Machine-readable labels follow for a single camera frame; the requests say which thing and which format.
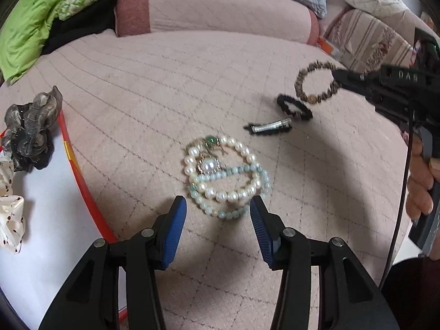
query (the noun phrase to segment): black hair clip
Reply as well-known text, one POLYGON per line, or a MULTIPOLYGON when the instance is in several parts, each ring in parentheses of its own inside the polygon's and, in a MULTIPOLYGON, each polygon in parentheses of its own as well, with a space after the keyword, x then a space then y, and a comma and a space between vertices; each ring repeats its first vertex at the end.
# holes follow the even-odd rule
POLYGON ((308 107, 289 95, 280 94, 276 102, 284 113, 291 116, 290 118, 269 124, 250 123, 243 128, 251 135, 275 135, 292 130, 292 121, 294 120, 310 120, 313 118, 312 111, 308 107), (295 105, 299 110, 291 111, 287 103, 295 105))

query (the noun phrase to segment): pearl bracelet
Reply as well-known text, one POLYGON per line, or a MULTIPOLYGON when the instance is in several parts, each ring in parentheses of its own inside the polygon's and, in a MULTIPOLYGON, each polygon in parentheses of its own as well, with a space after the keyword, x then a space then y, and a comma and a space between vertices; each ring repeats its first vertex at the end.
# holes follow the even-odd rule
POLYGON ((189 193, 207 215, 219 217, 220 219, 238 218, 249 209, 249 201, 252 196, 259 192, 259 195, 264 199, 266 194, 271 191, 268 172, 257 163, 256 156, 250 152, 248 147, 232 137, 208 135, 206 138, 194 140, 186 147, 186 150, 188 155, 184 159, 186 165, 184 172, 190 182, 189 193), (223 147, 226 146, 235 149, 246 159, 247 163, 238 167, 222 167, 214 151, 221 150, 222 153, 225 153, 223 147), (207 184, 209 181, 243 173, 252 173, 252 179, 244 187, 237 190, 217 191, 207 184), (203 197, 207 200, 216 200, 219 204, 245 202, 245 205, 231 212, 217 210, 213 209, 203 197))

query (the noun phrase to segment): large white pearl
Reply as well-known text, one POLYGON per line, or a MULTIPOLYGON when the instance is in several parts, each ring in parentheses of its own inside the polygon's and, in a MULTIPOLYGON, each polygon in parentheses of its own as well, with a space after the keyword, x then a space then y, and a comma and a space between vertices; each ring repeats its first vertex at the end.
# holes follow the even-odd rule
POLYGON ((238 201, 238 194, 235 191, 231 191, 227 193, 227 200, 228 202, 237 202, 238 201))
POLYGON ((187 157, 185 157, 185 164, 186 165, 190 165, 190 164, 194 164, 195 163, 195 157, 188 155, 187 157))
POLYGON ((214 198, 215 195, 216 195, 216 191, 214 190, 213 187, 208 187, 208 188, 205 190, 205 196, 206 196, 206 198, 214 198))
POLYGON ((247 191, 245 189, 239 189, 237 194, 238 194, 239 200, 243 200, 244 198, 246 198, 248 196, 247 191))
POLYGON ((256 189, 261 188, 261 180, 259 178, 253 178, 251 181, 251 185, 254 186, 256 189))
POLYGON ((219 191, 216 194, 217 202, 225 202, 227 200, 227 194, 224 191, 219 191))
POLYGON ((248 195, 251 196, 251 195, 254 195, 256 193, 257 188, 254 185, 251 184, 251 185, 249 185, 246 188, 246 191, 248 192, 248 195))
POLYGON ((185 174, 186 175, 191 175, 191 174, 195 174, 197 171, 197 169, 195 168, 194 165, 188 165, 185 168, 185 174))
POLYGON ((232 137, 230 137, 230 138, 227 140, 227 146, 229 146, 230 148, 233 148, 233 147, 235 146, 235 139, 232 138, 232 137))
POLYGON ((244 147, 245 147, 245 144, 243 144, 242 142, 235 143, 235 150, 237 150, 237 151, 241 151, 241 149, 244 147))
POLYGON ((207 188, 208 188, 208 185, 206 185, 204 182, 197 184, 197 191, 198 192, 205 192, 207 188))
POLYGON ((248 164, 255 162, 256 159, 257 157, 255 156, 255 154, 249 154, 248 156, 246 156, 246 161, 248 162, 248 164))
POLYGON ((199 153, 200 153, 200 151, 196 147, 189 148, 189 150, 188 150, 188 155, 189 156, 197 157, 197 156, 199 156, 199 153))
POLYGON ((245 157, 248 156, 249 154, 250 154, 249 148, 244 148, 243 150, 241 150, 241 156, 245 157))
POLYGON ((227 136, 222 135, 221 137, 219 137, 219 141, 220 141, 220 145, 226 145, 227 144, 227 136))

